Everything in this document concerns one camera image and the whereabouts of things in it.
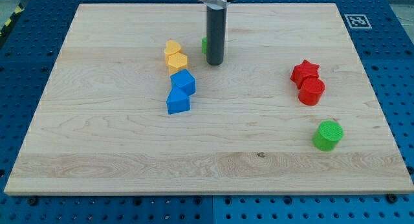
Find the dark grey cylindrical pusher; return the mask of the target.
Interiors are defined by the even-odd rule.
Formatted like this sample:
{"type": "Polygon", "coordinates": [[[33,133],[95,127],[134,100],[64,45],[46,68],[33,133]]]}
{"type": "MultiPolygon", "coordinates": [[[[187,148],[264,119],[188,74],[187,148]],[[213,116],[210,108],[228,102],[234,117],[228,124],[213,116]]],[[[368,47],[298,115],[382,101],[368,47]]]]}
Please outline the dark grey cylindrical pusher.
{"type": "Polygon", "coordinates": [[[206,61],[220,65],[224,60],[226,33],[226,9],[213,4],[206,5],[206,61]]]}

